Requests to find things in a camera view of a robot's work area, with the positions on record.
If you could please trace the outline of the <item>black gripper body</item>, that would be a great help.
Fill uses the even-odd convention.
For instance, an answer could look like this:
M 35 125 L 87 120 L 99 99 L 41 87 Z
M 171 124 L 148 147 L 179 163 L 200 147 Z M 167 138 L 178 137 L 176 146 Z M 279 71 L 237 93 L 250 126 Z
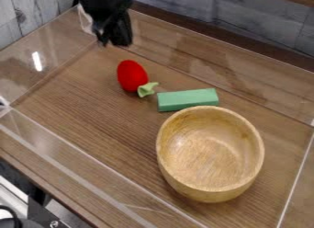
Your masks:
M 103 45 L 111 42 L 111 31 L 118 18 L 128 13 L 132 0 L 96 0 L 94 5 L 92 31 Z

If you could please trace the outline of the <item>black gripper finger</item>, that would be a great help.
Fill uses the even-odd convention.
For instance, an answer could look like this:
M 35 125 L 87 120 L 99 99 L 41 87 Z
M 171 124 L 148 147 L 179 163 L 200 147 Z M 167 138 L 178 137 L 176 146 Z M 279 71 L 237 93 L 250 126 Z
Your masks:
M 123 47 L 128 47 L 132 44 L 132 26 L 128 13 L 124 13 L 114 24 L 111 42 L 114 46 Z

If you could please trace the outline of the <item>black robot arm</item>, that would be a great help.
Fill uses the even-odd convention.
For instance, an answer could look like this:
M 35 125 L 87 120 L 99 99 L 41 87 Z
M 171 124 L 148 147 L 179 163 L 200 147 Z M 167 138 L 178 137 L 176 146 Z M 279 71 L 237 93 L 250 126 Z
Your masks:
M 128 47 L 132 44 L 132 26 L 128 9 L 132 0 L 78 0 L 84 13 L 92 18 L 91 31 L 107 45 Z

